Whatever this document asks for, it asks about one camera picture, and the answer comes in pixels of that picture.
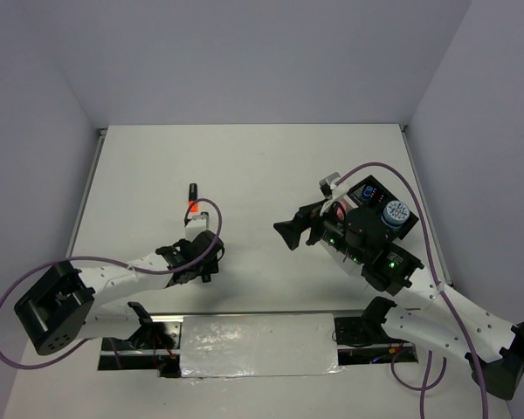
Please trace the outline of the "orange highlighter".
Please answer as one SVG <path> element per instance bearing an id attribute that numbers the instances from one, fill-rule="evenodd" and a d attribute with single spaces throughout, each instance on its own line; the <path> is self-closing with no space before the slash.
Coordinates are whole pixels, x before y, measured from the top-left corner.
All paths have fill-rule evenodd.
<path id="1" fill-rule="evenodd" d="M 189 185 L 189 195 L 188 195 L 188 205 L 190 213 L 195 214 L 198 212 L 198 187 L 196 183 L 191 183 Z"/>

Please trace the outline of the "small blue-capped bottle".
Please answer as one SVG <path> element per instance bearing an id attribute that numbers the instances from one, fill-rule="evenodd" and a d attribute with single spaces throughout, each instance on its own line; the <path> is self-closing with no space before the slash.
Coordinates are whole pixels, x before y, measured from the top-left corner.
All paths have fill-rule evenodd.
<path id="1" fill-rule="evenodd" d="M 375 192 L 375 189 L 372 186 L 368 185 L 365 188 L 365 190 L 362 192 L 362 197 L 366 200 L 371 199 L 372 196 L 374 195 L 374 192 Z"/>

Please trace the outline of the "pink-capped pen tube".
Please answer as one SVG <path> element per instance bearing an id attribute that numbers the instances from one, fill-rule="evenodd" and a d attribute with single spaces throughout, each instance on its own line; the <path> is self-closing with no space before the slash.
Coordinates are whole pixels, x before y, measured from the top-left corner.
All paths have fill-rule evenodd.
<path id="1" fill-rule="evenodd" d="M 346 219 L 346 216 L 350 210 L 349 206 L 343 201 L 333 203 L 331 209 L 334 211 L 336 216 L 341 220 Z"/>

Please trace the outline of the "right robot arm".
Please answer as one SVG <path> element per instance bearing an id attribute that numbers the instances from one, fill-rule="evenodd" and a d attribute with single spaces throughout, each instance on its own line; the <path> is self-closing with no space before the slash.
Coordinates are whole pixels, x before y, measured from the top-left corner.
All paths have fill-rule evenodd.
<path id="1" fill-rule="evenodd" d="M 509 401 L 524 374 L 524 322 L 513 324 L 476 305 L 395 244 L 397 230 L 380 210 L 367 205 L 322 211 L 324 202 L 298 209 L 273 228 L 290 250 L 322 243 L 339 254 L 339 264 L 358 264 L 378 293 L 363 313 L 362 331 L 372 341 L 409 340 L 470 366 L 486 392 Z"/>

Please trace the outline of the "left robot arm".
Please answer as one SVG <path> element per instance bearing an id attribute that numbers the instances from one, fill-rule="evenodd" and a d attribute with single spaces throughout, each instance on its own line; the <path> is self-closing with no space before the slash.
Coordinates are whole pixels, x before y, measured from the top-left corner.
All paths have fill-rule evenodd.
<path id="1" fill-rule="evenodd" d="M 141 349 L 154 343 L 169 348 L 173 340 L 154 323 L 142 304 L 129 298 L 139 292 L 184 285 L 196 278 L 204 283 L 218 273 L 224 242 L 210 230 L 193 240 L 171 246 L 130 264 L 76 268 L 69 261 L 54 264 L 14 305 L 36 352 L 55 354 L 76 339 L 89 339 L 100 325 L 127 323 L 120 339 Z"/>

